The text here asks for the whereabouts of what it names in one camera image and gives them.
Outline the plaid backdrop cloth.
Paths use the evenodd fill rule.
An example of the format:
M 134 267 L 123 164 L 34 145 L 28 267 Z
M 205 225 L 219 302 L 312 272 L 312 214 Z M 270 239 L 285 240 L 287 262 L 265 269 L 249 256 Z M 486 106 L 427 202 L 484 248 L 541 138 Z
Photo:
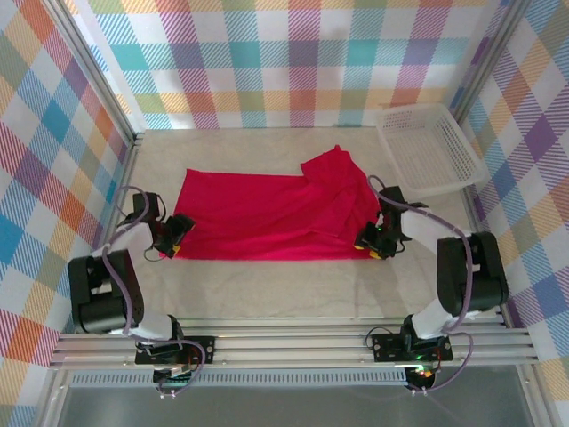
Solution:
M 509 319 L 569 427 L 569 0 L 532 0 L 462 127 L 487 171 L 468 196 L 498 239 Z
M 0 425 L 27 425 L 127 143 L 42 0 L 0 0 Z
M 131 126 L 370 125 L 454 103 L 509 0 L 63 0 Z

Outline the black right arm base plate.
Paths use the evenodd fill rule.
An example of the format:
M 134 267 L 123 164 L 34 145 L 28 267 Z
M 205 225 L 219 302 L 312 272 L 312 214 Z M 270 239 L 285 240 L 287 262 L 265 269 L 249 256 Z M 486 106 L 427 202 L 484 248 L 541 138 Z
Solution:
M 375 362 L 452 361 L 450 339 L 445 336 L 420 339 L 410 334 L 373 334 Z

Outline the aluminium frame post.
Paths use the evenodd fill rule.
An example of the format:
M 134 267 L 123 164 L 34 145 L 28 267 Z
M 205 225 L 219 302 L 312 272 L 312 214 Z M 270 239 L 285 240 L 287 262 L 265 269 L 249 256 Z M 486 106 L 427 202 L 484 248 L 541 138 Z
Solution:
M 124 113 L 108 80 L 104 77 L 82 32 L 69 12 L 64 0 L 41 0 L 56 28 L 68 45 L 79 67 L 84 72 L 114 125 L 131 147 L 137 146 L 138 134 Z
M 488 0 L 478 19 L 458 76 L 445 96 L 451 114 L 462 125 L 485 81 L 513 36 L 532 0 Z

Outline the small controller board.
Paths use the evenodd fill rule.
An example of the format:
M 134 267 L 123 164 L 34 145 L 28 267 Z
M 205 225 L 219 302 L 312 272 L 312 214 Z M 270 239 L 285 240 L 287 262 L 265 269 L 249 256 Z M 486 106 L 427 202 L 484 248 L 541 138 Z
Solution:
M 430 389 L 434 386 L 437 371 L 429 367 L 416 366 L 406 367 L 405 377 L 407 381 L 406 388 L 412 391 L 420 391 Z
M 153 372 L 152 381 L 154 385 L 164 386 L 173 384 L 174 386 L 181 387 L 190 381 L 194 372 L 195 369 L 190 365 L 155 369 Z

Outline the grey metal panel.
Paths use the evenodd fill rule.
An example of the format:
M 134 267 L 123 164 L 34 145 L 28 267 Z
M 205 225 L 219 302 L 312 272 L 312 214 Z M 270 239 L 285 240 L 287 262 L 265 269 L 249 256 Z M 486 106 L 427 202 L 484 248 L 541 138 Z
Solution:
M 498 404 L 378 390 L 212 387 L 160 399 L 149 389 L 77 388 L 57 427 L 534 427 L 517 399 Z

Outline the white plastic basket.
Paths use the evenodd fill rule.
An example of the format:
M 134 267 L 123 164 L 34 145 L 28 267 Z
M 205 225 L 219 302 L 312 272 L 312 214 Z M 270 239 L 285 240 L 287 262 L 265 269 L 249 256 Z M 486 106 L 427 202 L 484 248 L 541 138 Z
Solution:
M 460 191 L 486 177 L 482 160 L 443 104 L 383 109 L 376 129 L 398 181 L 414 197 Z

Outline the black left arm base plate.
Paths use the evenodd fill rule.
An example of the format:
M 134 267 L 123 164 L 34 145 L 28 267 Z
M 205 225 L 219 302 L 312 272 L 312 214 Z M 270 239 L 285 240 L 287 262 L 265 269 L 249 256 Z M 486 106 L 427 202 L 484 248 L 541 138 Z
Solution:
M 198 365 L 212 364 L 215 351 L 215 338 L 213 336 L 185 336 L 183 341 L 198 343 L 205 353 L 195 346 L 187 343 L 160 342 L 137 345 L 135 363 L 137 365 Z

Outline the pink-red t-shirt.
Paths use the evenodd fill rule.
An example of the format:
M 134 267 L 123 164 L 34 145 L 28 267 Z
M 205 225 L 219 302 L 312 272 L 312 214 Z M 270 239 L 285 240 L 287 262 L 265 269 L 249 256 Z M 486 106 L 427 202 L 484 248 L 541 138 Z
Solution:
M 308 262 L 364 258 L 354 243 L 380 207 L 364 172 L 335 146 L 299 175 L 189 169 L 175 211 L 195 222 L 179 259 Z

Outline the long aluminium mounting rail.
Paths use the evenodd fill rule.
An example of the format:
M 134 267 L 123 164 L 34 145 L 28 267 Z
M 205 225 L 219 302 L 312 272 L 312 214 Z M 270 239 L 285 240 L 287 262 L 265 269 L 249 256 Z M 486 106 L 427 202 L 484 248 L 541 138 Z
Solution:
M 369 331 L 396 333 L 399 318 L 220 318 L 183 319 L 186 335 L 215 339 L 212 366 L 219 368 L 372 367 Z M 500 314 L 468 320 L 450 339 L 458 366 L 511 366 L 537 362 L 524 328 L 509 328 Z M 113 335 L 64 334 L 52 367 L 134 366 L 131 340 Z

